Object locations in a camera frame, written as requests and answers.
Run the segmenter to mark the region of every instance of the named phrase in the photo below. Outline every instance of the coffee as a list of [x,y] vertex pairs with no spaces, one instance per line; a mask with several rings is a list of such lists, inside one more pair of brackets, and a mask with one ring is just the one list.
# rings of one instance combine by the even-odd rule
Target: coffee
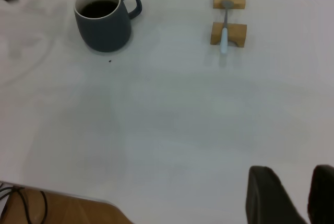
[[118,3],[113,1],[94,1],[86,5],[80,14],[87,18],[101,18],[115,11],[117,6]]

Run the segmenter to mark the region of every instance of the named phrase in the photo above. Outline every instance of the mug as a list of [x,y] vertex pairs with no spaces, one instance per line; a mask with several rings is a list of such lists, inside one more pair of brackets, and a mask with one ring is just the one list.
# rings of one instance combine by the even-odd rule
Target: mug
[[[117,7],[100,18],[89,18],[81,14],[86,6],[98,1],[111,1]],[[112,52],[123,47],[131,35],[130,20],[142,10],[141,1],[136,0],[136,3],[137,7],[128,13],[123,0],[75,0],[75,18],[85,43],[100,52]]]

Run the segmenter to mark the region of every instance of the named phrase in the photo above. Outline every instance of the black cable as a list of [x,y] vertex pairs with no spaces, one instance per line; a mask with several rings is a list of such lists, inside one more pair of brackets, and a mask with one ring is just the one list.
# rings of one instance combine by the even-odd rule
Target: black cable
[[15,189],[15,187],[13,187],[13,186],[4,187],[4,188],[0,189],[0,193],[4,190],[13,190],[13,189]]
[[[15,187],[5,187],[3,189],[0,190],[0,192],[4,191],[4,190],[9,190],[11,189],[10,192],[4,194],[3,196],[0,197],[0,201],[7,197],[8,195],[10,194],[13,194],[15,192],[17,192],[19,194],[19,196],[21,197],[21,200],[23,202],[23,206],[25,208],[25,213],[26,213],[26,219],[27,219],[27,222],[28,224],[32,224],[31,220],[30,220],[30,216],[29,216],[29,211],[28,211],[28,206],[27,206],[27,203],[26,203],[26,200],[25,198],[23,197],[22,193],[20,192],[21,189],[24,189],[23,187],[19,187],[19,188],[15,188]],[[40,191],[42,196],[43,196],[43,199],[44,199],[44,207],[45,207],[45,210],[44,210],[44,216],[43,216],[43,219],[41,221],[41,224],[44,224],[45,220],[46,220],[46,216],[47,216],[47,200],[46,200],[46,195],[43,191]]]

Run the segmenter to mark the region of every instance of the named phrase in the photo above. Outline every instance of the white handle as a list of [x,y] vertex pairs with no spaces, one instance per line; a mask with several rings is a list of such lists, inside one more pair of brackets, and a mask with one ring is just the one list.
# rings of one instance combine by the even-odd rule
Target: white handle
[[228,53],[228,29],[227,28],[223,28],[223,31],[221,33],[220,52],[222,54]]

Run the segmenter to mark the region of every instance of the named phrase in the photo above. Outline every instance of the white table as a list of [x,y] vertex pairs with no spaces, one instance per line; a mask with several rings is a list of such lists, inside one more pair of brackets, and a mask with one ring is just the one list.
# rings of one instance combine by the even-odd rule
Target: white table
[[307,218],[313,168],[334,164],[332,0],[246,0],[229,16],[245,48],[226,58],[209,44],[212,0],[142,4],[130,43],[98,55],[73,0],[0,2],[0,181],[138,224],[233,224],[259,164]]

